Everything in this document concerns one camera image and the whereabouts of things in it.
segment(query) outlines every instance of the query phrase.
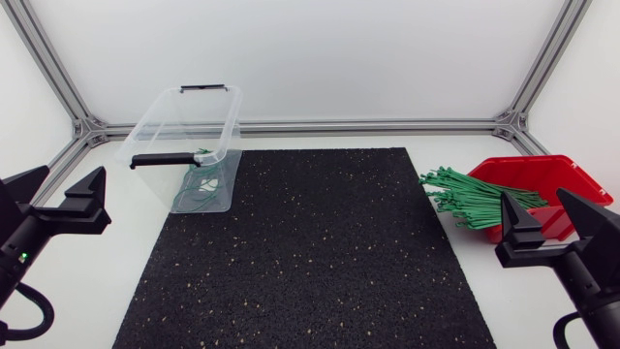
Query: aluminum frame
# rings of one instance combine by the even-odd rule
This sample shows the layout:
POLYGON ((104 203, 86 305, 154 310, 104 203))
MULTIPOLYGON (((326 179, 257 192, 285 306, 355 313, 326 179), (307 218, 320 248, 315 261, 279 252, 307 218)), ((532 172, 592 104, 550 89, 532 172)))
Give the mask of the aluminum frame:
MULTIPOLYGON (((15 30, 72 119, 72 141, 49 164, 50 175, 33 200, 43 204, 71 170, 102 143, 122 141, 133 124, 107 124, 93 115, 74 86, 28 0, 0 0, 15 30)), ((592 0, 565 0, 528 75, 505 111, 488 119, 399 119, 363 121, 241 122, 243 137, 315 137, 377 135, 492 135, 523 155, 549 154, 529 133, 529 111, 560 60, 592 0)), ((212 126, 199 125, 197 133, 212 126)))

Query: green wire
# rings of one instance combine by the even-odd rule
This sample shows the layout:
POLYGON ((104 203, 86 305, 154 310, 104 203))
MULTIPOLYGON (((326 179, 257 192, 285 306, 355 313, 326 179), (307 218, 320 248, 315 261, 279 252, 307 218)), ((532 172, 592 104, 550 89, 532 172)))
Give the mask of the green wire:
POLYGON ((444 191, 427 192, 435 197, 438 212, 452 212, 458 222, 457 227, 484 229, 502 223, 502 192, 508 192, 524 208, 548 206, 548 201, 538 192, 503 185, 487 183, 466 174, 460 174, 452 168, 440 167, 429 174, 422 174, 420 184, 429 184, 444 188, 444 191))
MULTIPOLYGON (((210 150, 199 148, 199 150, 196 151, 196 154, 208 154, 210 152, 211 152, 210 150)), ((178 212, 190 213, 190 212, 196 212, 199 209, 211 203, 217 197, 218 189, 222 188, 223 185, 220 185, 219 180, 216 186, 209 184, 211 180, 217 179, 217 178, 212 178, 205 184, 202 184, 202 181, 204 180, 206 176, 213 177, 213 175, 216 174, 219 170, 220 170, 219 164, 215 164, 211 166, 202 166, 202 167, 197 167, 196 165, 190 165, 188 171, 185 173, 185 176, 183 176, 183 183, 184 183, 183 188, 176 194, 176 196, 174 196, 174 199, 172 201, 173 207, 176 207, 176 210, 178 212), (194 193, 200 192, 201 195, 206 192, 209 192, 209 194, 201 199, 190 198, 193 201, 197 202, 199 205, 191 209, 182 209, 180 207, 181 202, 187 203, 188 200, 187 199, 181 200, 181 199, 187 193, 193 193, 193 192, 194 193)))

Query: black handle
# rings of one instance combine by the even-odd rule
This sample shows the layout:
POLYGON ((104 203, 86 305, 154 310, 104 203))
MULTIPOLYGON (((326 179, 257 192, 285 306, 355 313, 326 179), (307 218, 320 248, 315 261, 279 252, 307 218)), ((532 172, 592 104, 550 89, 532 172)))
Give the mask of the black handle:
POLYGON ((194 159, 194 153, 161 153, 161 154, 140 154, 132 157, 132 164, 129 167, 134 170, 136 166, 151 165, 182 165, 190 164, 201 166, 201 163, 194 159))
POLYGON ((181 93, 185 90, 202 90, 202 89, 218 89, 222 88, 228 92, 228 88, 224 84, 210 84, 210 85, 183 85, 181 86, 181 93))

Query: black cable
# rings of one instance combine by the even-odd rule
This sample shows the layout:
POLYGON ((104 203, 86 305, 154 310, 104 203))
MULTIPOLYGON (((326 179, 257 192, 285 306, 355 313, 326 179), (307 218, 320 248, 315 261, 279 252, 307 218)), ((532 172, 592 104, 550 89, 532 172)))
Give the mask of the black cable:
POLYGON ((555 323, 555 326, 553 326, 553 341, 558 349, 570 349, 569 342, 566 341, 566 326, 569 325, 572 320, 580 317, 578 312, 574 312, 561 317, 560 320, 555 323))
POLYGON ((28 330, 8 330, 6 340, 28 340, 46 333, 54 322, 54 308, 51 303, 39 291, 24 283, 20 282, 15 289, 43 311, 43 322, 41 325, 28 330))

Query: bundle of green cable ties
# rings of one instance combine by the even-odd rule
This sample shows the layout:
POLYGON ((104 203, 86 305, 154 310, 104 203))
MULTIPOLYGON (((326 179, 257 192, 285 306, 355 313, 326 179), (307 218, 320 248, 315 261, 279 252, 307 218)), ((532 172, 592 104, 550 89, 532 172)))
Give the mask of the bundle of green cable ties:
POLYGON ((435 197, 438 212, 451 211, 457 218, 465 218, 456 223, 457 227, 484 229, 502 224, 502 192, 508 192, 524 208, 548 206, 538 192, 491 184, 457 171, 440 167, 437 171, 422 174, 420 184, 430 184, 445 188, 445 191, 427 192, 435 197))

